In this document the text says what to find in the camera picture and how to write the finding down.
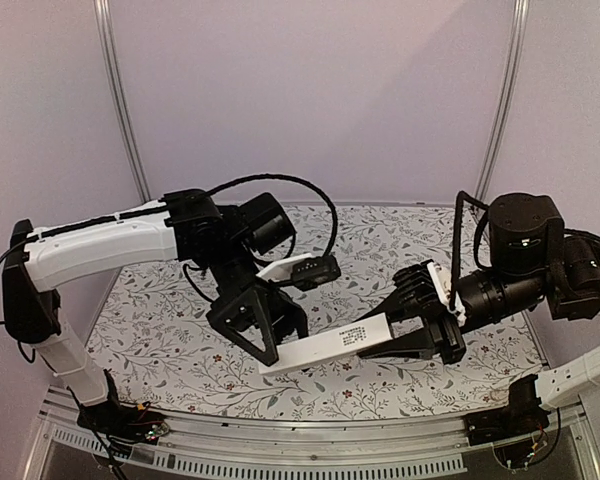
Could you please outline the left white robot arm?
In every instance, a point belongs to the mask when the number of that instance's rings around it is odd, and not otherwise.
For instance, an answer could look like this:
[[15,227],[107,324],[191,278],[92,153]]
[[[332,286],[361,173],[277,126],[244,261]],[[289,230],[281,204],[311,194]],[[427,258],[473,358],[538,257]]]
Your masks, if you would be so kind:
[[138,208],[51,228],[18,222],[0,256],[2,325],[32,346],[108,434],[128,426],[116,388],[61,316],[61,285],[127,265],[180,261],[216,283],[207,321],[264,365],[277,362],[288,335],[306,337],[304,310],[289,288],[313,290],[340,276],[330,250],[321,255],[264,255],[294,243],[282,205],[262,193],[241,205],[219,205],[213,190],[168,193]]

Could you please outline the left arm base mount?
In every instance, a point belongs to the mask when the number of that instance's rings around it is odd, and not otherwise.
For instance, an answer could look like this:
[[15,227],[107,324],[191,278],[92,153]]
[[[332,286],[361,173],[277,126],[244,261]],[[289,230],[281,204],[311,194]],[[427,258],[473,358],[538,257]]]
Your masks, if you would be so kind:
[[156,444],[170,432],[166,416],[152,409],[150,402],[134,406],[107,401],[94,406],[79,406],[77,423],[89,429],[128,444]]

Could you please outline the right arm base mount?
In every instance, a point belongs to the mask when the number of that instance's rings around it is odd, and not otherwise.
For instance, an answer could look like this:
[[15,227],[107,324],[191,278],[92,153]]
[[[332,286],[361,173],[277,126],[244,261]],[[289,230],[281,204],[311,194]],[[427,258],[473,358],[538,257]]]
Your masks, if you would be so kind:
[[538,405],[503,406],[462,417],[471,446],[533,433],[549,426],[549,412]]

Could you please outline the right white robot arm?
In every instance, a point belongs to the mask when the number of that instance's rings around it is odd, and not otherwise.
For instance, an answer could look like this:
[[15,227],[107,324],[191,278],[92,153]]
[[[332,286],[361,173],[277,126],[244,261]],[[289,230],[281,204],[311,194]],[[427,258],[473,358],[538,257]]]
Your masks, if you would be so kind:
[[[490,262],[461,273],[465,205],[483,210],[473,247],[489,241]],[[592,319],[600,313],[600,236],[568,229],[547,195],[509,193],[485,204],[456,196],[451,267],[432,260],[397,271],[394,289],[374,314],[388,324],[420,318],[420,329],[359,352],[362,359],[439,356],[446,364],[466,353],[465,334],[542,302],[553,319]]]

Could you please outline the white remote control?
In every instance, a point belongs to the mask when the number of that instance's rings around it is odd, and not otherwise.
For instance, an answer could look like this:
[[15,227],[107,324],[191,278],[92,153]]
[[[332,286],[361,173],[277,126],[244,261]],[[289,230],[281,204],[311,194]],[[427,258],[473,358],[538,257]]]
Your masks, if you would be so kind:
[[284,374],[349,357],[393,338],[384,314],[331,329],[278,347],[272,366],[259,365],[259,374]]

